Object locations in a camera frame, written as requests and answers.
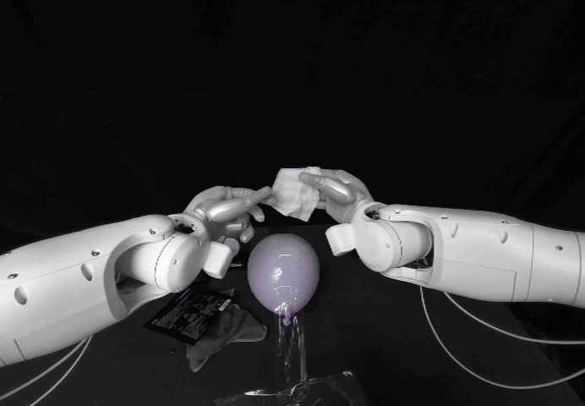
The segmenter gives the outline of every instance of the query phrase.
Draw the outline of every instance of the inflated balloon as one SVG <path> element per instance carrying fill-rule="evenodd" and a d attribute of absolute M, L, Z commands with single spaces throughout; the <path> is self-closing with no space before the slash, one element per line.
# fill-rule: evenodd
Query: inflated balloon
<path fill-rule="evenodd" d="M 320 261 L 306 239 L 273 234 L 257 244 L 248 260 L 250 288 L 263 306 L 290 317 L 305 308 L 320 281 Z"/>

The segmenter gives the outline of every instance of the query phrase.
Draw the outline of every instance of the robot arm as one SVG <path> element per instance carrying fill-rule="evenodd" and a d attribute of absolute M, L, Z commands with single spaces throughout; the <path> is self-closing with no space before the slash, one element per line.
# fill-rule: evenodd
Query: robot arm
<path fill-rule="evenodd" d="M 473 299 L 585 308 L 584 233 L 486 211 L 388 206 L 364 186 L 356 190 L 349 173 L 335 173 L 302 177 L 326 197 L 322 206 L 345 220 L 328 231 L 335 255 L 356 250 L 384 276 Z"/>
<path fill-rule="evenodd" d="M 241 239 L 251 238 L 247 215 L 263 221 L 257 204 L 273 203 L 270 194 L 270 188 L 212 188 L 185 213 L 90 228 L 2 255 L 0 367 L 83 341 L 181 292 L 201 270 L 222 278 L 235 253 L 220 241 L 243 230 Z M 116 273 L 127 277 L 120 286 Z"/>

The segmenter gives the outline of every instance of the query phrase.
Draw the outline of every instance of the white cable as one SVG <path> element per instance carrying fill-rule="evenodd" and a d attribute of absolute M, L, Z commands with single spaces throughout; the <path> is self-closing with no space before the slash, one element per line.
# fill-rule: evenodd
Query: white cable
<path fill-rule="evenodd" d="M 90 346 L 90 343 L 91 343 L 91 338 L 93 338 L 94 336 L 90 336 L 88 337 L 88 342 L 86 343 L 86 347 L 84 347 L 84 350 L 83 350 L 83 352 L 80 353 L 80 355 L 77 356 L 77 360 L 75 360 L 75 363 L 71 365 L 71 367 L 70 367 L 70 369 L 68 369 L 68 372 L 65 373 L 65 375 L 61 377 L 61 379 L 58 380 L 58 383 L 52 386 L 52 388 L 45 392 L 45 395 L 31 404 L 31 406 L 35 406 L 44 399 L 45 399 L 45 397 L 50 395 L 50 393 L 52 392 L 52 390 L 60 386 L 60 384 L 64 382 L 64 379 L 68 377 L 68 375 L 70 375 L 70 372 L 73 371 L 73 369 L 75 368 L 75 366 L 77 366 L 77 363 L 80 362 L 80 359 L 83 358 L 83 356 L 84 356 L 84 353 L 86 353 L 86 350 L 88 349 L 88 346 Z"/>
<path fill-rule="evenodd" d="M 88 341 L 88 338 L 86 338 L 78 344 L 77 347 L 71 350 L 70 354 L 55 363 L 55 365 L 48 368 L 48 370 L 39 374 L 28 383 L 21 385 L 16 389 L 9 391 L 3 396 L 0 396 L 0 400 L 5 400 L 8 397 L 11 397 L 16 392 L 21 392 L 29 385 L 32 385 L 74 355 L 74 352 L 83 347 L 86 342 Z"/>
<path fill-rule="evenodd" d="M 514 332 L 506 332 L 502 328 L 498 328 L 496 326 L 493 326 L 490 323 L 488 323 L 486 321 L 483 321 L 480 318 L 477 318 L 463 307 L 462 305 L 454 301 L 454 298 L 452 297 L 452 295 L 444 292 L 446 296 L 449 297 L 449 299 L 454 302 L 454 305 L 460 308 L 462 312 L 476 321 L 479 321 L 485 326 L 489 326 L 490 328 L 493 328 L 498 332 L 502 332 L 503 334 L 506 334 L 511 337 L 518 338 L 519 340 L 525 340 L 525 341 L 532 341 L 534 343 L 541 343 L 541 344 L 561 344 L 561 345 L 571 345 L 571 344 L 585 344 L 585 341 L 567 341 L 567 340 L 541 340 L 539 338 L 531 338 L 531 337 L 525 337 L 525 336 L 519 336 L 518 334 L 515 334 Z"/>
<path fill-rule="evenodd" d="M 424 302 L 424 287 L 421 287 L 421 300 Z M 443 343 L 441 339 L 440 339 L 440 335 L 437 334 L 436 331 L 436 327 L 433 326 L 433 322 L 431 322 L 431 318 L 430 318 L 430 313 L 427 312 L 427 304 L 424 303 L 424 314 L 427 315 L 427 321 L 430 322 L 430 327 L 433 330 L 433 334 L 436 335 L 437 341 L 441 344 L 443 349 L 447 352 L 447 355 L 452 357 L 452 359 L 454 360 L 454 362 L 467 370 L 467 372 L 470 372 L 470 374 L 473 374 L 483 382 L 488 382 L 490 385 L 496 385 L 498 387 L 505 387 L 508 389 L 538 389 L 541 387 L 552 387 L 554 385 L 564 383 L 567 381 L 570 381 L 571 379 L 574 379 L 577 376 L 585 374 L 585 368 L 583 370 L 578 370 L 574 374 L 571 374 L 570 376 L 567 376 L 565 378 L 557 379 L 555 381 L 542 383 L 539 385 L 529 385 L 529 386 L 512 386 L 512 385 L 503 385 L 502 383 L 493 382 L 490 380 L 488 380 L 483 376 L 480 376 L 473 370 L 470 370 L 466 365 L 463 365 L 463 363 L 459 361 L 459 359 L 454 357 L 454 355 L 449 352 L 449 349 L 446 347 L 446 344 Z"/>

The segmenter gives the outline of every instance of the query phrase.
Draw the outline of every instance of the label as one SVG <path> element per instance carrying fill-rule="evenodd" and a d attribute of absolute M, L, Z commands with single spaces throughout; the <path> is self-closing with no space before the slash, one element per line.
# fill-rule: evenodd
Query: label
<path fill-rule="evenodd" d="M 195 345 L 231 302 L 233 298 L 227 294 L 192 285 L 162 308 L 145 327 Z"/>

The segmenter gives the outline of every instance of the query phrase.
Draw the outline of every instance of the table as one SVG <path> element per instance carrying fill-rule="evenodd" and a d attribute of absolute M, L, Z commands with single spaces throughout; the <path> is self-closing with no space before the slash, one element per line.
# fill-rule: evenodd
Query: table
<path fill-rule="evenodd" d="M 567 384 L 519 391 L 488 385 L 449 358 L 424 317 L 418 286 L 372 272 L 354 255 L 335 257 L 326 239 L 329 226 L 258 228 L 251 242 L 273 233 L 294 233 L 320 257 L 320 285 L 305 308 L 307 370 L 320 377 L 351 370 L 368 404 L 583 405 Z M 58 389 L 39 403 L 88 406 L 208 405 L 212 399 L 270 387 L 274 382 L 276 318 L 250 291 L 245 269 L 233 269 L 217 290 L 235 288 L 234 301 L 270 328 L 260 343 L 234 343 L 194 373 L 186 345 L 143 325 L 173 295 L 146 304 L 133 316 L 96 334 L 86 356 Z M 446 345 L 483 376 L 511 385 L 561 377 L 539 346 L 488 329 L 426 290 L 431 319 Z M 469 310 L 511 331 L 526 334 L 502 303 L 457 298 Z M 71 348 L 0 369 L 0 393 L 45 370 Z M 5 401 L 31 404 L 71 366 L 73 359 L 39 382 Z"/>

